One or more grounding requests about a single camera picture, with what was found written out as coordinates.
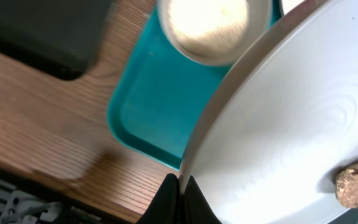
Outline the grey round plate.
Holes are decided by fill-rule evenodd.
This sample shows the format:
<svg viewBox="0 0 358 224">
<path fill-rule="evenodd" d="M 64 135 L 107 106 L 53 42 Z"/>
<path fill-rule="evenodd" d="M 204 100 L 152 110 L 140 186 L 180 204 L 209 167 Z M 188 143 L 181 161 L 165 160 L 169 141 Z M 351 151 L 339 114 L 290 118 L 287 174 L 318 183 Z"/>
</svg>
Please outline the grey round plate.
<svg viewBox="0 0 358 224">
<path fill-rule="evenodd" d="M 304 1 L 224 76 L 183 155 L 222 223 L 329 223 L 358 160 L 358 0 Z"/>
</svg>

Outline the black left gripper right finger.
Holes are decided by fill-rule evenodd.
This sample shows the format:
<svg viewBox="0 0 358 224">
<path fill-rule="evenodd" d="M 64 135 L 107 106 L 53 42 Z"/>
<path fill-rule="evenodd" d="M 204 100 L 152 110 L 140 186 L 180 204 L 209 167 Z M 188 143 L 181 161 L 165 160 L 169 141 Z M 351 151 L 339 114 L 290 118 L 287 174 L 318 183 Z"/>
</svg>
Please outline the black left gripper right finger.
<svg viewBox="0 0 358 224">
<path fill-rule="evenodd" d="M 190 177 L 183 194 L 183 222 L 185 224 L 221 224 L 193 176 Z"/>
</svg>

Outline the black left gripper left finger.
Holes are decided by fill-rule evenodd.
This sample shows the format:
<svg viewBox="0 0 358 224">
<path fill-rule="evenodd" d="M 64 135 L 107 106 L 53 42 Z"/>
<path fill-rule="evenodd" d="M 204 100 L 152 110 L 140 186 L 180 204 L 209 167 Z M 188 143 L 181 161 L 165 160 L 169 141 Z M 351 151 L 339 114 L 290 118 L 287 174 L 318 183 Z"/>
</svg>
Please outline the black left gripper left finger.
<svg viewBox="0 0 358 224">
<path fill-rule="evenodd" d="M 155 197 L 136 224 L 175 224 L 179 199 L 179 181 L 167 174 Z"/>
</svg>

